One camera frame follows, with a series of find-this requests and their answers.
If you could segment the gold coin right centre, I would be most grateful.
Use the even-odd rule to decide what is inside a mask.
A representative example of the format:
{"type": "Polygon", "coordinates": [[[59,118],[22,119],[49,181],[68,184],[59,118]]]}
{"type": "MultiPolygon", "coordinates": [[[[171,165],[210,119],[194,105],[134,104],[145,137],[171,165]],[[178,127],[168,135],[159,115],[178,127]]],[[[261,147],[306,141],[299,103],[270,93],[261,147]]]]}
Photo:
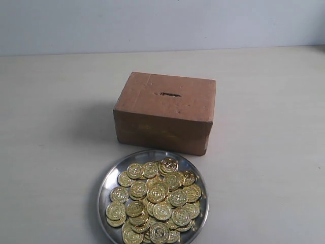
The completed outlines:
{"type": "Polygon", "coordinates": [[[177,189],[168,196],[170,204],[174,207],[181,207],[187,203],[187,194],[183,189],[177,189]]]}

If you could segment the gold coin far left upper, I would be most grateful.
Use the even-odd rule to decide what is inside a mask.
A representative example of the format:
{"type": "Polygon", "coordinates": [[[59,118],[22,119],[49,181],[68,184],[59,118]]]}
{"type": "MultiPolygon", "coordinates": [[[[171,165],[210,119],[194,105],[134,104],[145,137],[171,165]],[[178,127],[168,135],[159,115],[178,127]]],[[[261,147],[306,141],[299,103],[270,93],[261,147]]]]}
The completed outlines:
{"type": "Polygon", "coordinates": [[[117,180],[118,180],[119,185],[122,186],[122,187],[125,187],[125,188],[130,187],[130,186],[135,182],[134,179],[131,179],[131,178],[128,176],[128,174],[127,174],[126,171],[121,172],[121,173],[119,174],[117,180]]]}

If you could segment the round steel plate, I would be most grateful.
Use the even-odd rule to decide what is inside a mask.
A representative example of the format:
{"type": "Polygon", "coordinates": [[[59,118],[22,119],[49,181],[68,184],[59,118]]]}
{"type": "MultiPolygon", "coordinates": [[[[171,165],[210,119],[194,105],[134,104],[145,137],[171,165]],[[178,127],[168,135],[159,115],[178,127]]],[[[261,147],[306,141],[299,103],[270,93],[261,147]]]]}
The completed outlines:
{"type": "Polygon", "coordinates": [[[142,150],[133,154],[127,155],[116,161],[116,164],[106,173],[103,182],[99,187],[99,192],[96,200],[97,219],[104,231],[105,235],[109,238],[109,243],[123,243],[121,228],[115,228],[110,226],[106,220],[105,209],[111,203],[110,192],[113,188],[118,186],[118,175],[127,169],[127,166],[132,162],[145,163],[153,159],[162,159],[164,157],[171,157],[178,161],[179,170],[190,170],[197,176],[196,184],[200,186],[203,194],[203,198],[200,200],[201,213],[196,218],[193,227],[190,231],[181,235],[181,243],[191,243],[202,231],[209,212],[209,197],[206,189],[206,183],[201,175],[200,171],[185,157],[176,154],[174,152],[168,152],[164,150],[142,150]]]}

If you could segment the gold coin lower right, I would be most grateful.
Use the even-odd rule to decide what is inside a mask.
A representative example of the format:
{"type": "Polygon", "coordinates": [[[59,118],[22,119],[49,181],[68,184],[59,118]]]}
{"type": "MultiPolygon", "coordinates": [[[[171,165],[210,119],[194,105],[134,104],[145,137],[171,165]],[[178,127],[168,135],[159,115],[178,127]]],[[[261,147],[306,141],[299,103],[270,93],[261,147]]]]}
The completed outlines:
{"type": "Polygon", "coordinates": [[[191,221],[191,213],[185,207],[175,208],[172,212],[172,220],[178,226],[186,226],[191,221]]]}

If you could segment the brown cardboard slotted box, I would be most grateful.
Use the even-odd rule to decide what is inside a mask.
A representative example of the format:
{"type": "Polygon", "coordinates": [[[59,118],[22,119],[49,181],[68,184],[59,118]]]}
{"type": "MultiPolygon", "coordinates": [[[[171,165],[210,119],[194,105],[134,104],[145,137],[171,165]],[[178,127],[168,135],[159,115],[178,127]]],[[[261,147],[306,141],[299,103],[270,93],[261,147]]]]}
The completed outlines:
{"type": "Polygon", "coordinates": [[[132,72],[114,106],[117,140],[183,154],[206,154],[217,82],[132,72]]]}

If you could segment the gold coin top of pile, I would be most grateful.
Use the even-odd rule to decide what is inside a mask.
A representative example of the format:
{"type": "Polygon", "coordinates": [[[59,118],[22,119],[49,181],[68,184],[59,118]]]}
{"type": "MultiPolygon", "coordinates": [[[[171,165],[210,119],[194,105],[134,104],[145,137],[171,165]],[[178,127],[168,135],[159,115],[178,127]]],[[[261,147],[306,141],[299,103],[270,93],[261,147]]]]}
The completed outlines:
{"type": "Polygon", "coordinates": [[[173,158],[166,157],[160,162],[160,169],[164,173],[176,172],[178,170],[178,161],[173,158]]]}

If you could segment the gold coin lower left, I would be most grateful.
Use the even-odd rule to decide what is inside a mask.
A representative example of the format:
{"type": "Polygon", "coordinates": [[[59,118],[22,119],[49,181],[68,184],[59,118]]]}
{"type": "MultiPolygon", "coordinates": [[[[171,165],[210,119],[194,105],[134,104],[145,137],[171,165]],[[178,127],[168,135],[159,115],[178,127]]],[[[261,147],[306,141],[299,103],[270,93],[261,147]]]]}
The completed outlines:
{"type": "Polygon", "coordinates": [[[125,205],[122,202],[111,202],[106,207],[106,216],[108,219],[117,221],[126,214],[125,205]]]}

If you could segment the gold coin left middle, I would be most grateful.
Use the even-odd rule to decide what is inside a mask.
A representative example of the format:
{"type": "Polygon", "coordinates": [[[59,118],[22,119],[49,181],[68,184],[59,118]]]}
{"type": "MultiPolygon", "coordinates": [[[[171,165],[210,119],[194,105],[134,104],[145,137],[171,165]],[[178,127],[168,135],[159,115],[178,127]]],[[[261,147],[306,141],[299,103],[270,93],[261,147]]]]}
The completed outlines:
{"type": "Polygon", "coordinates": [[[129,199],[129,193],[127,188],[118,186],[112,189],[110,192],[110,200],[112,202],[126,203],[129,199]]]}

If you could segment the gold coin upper right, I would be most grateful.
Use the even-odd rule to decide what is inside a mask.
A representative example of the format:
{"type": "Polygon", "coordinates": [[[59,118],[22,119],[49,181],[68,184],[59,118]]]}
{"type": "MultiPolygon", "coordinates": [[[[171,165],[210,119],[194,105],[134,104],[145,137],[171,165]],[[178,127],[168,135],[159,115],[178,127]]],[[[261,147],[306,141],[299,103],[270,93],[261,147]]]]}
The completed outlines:
{"type": "Polygon", "coordinates": [[[184,176],[184,186],[190,186],[196,181],[196,175],[189,170],[182,171],[182,174],[184,176]]]}

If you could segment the gold coin bottom centre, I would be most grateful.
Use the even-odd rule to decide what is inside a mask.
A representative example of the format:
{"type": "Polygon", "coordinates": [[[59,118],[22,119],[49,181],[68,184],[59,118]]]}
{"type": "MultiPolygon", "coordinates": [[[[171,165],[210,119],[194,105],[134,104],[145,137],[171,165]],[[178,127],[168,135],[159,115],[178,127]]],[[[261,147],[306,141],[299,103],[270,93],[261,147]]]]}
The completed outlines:
{"type": "Polygon", "coordinates": [[[170,235],[170,230],[164,223],[155,222],[151,224],[149,229],[149,237],[153,243],[167,243],[170,235]]]}

